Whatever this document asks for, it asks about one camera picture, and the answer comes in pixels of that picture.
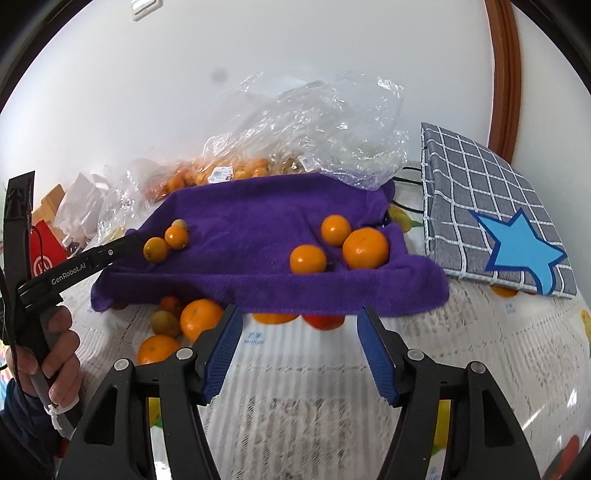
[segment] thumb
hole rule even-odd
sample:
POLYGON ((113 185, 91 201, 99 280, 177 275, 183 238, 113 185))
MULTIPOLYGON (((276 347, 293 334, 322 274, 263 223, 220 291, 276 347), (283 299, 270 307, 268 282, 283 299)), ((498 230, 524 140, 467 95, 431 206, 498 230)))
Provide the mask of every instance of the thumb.
POLYGON ((29 375, 34 375, 37 372, 39 368, 37 360, 31 351, 26 348, 18 345, 10 347, 6 352, 6 362, 12 376, 15 378, 14 351, 16 351, 18 379, 21 381, 21 388, 29 395, 36 397, 37 393, 35 392, 35 388, 31 383, 29 375))

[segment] red tag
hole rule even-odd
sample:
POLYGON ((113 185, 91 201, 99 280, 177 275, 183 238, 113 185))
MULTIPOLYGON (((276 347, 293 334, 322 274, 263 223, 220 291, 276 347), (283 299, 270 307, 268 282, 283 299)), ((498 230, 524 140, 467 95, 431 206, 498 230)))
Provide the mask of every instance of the red tag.
POLYGON ((45 270, 55 267, 68 259, 66 249, 57 241, 44 220, 35 225, 37 229, 31 231, 29 242, 29 255, 31 257, 31 273, 33 277, 42 274, 45 270))

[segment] blue gripper pad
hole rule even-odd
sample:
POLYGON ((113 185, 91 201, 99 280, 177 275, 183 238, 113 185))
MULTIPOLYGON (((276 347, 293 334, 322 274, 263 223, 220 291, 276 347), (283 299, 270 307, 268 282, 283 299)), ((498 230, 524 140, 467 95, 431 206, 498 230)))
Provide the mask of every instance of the blue gripper pad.
POLYGON ((357 314, 357 335, 379 394, 393 406, 398 400, 394 384, 394 364, 365 309, 357 314))
POLYGON ((202 396, 206 404, 209 404, 212 398, 222 390, 223 381, 242 335, 243 315, 242 309, 234 310, 205 366, 202 396))

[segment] finger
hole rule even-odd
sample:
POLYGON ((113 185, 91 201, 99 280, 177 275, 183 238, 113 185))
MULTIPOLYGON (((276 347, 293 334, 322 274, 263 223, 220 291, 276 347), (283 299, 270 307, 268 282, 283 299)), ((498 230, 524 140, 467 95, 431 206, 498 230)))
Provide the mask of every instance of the finger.
POLYGON ((70 405, 74 401, 74 399, 76 398, 78 393, 80 392, 81 386, 82 386, 82 372, 78 372, 78 375, 76 375, 76 379, 74 380, 74 383, 72 384, 72 386, 68 390, 68 393, 64 396, 63 400, 60 402, 59 405, 62 407, 67 407, 68 405, 70 405))
POLYGON ((11 347, 6 352, 6 362, 8 364, 8 368, 12 372, 14 376, 14 358, 12 357, 12 349, 15 349, 17 352, 17 367, 19 373, 23 373, 26 375, 34 375, 37 373, 37 360, 35 359, 35 355, 33 353, 23 348, 22 346, 16 345, 11 347))
POLYGON ((57 339, 55 345, 45 358, 41 369, 50 378, 68 360, 80 346, 80 337, 73 330, 67 330, 57 339))
POLYGON ((53 317, 49 320, 48 329, 50 333, 61 333, 69 330, 72 326, 72 313, 62 305, 53 317))
MULTIPOLYGON (((16 346, 15 349, 17 350, 17 364, 19 372, 18 379, 20 381, 21 388, 23 392, 26 392, 33 397, 36 397, 37 392, 35 391, 35 387, 33 387, 33 384, 31 383, 29 375, 32 375, 35 372, 37 372, 37 360, 29 350, 23 347, 16 346)), ((8 364, 8 368, 10 368, 10 371, 12 372, 12 376, 16 377, 14 373, 14 359, 12 358, 11 348, 9 348, 6 352, 6 362, 8 364)))
POLYGON ((64 397, 74 385, 78 373, 80 373, 80 360, 76 355, 72 355, 66 360, 56 381, 53 382, 49 389, 49 398, 53 403, 60 404, 63 402, 64 397))

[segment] white tablecloth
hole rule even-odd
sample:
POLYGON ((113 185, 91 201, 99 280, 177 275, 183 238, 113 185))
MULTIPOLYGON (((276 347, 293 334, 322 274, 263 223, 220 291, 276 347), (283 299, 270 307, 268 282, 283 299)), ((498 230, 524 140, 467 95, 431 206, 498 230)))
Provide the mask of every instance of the white tablecloth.
MULTIPOLYGON (((397 200, 421 205, 412 189, 399 189, 397 200)), ((421 228, 405 237, 412 253, 424 251, 421 228)), ((64 295, 82 339, 85 402, 118 358, 135 358, 151 334, 148 318, 155 309, 96 313, 89 298, 94 279, 64 295)), ((589 436, 591 368, 583 309, 588 307, 580 296, 519 293, 506 299, 488 286, 452 280, 443 307, 382 320, 410 348, 437 362, 465 367, 482 361, 544 472, 573 435, 581 441, 589 436)), ((221 477, 256 480, 375 478, 398 415, 378 395, 354 317, 321 332, 302 318, 268 326, 247 316, 222 392, 200 411, 221 477)), ((157 427, 152 442, 158 478, 170 478, 157 427)), ((443 455, 432 458, 429 479, 438 478, 443 455)))

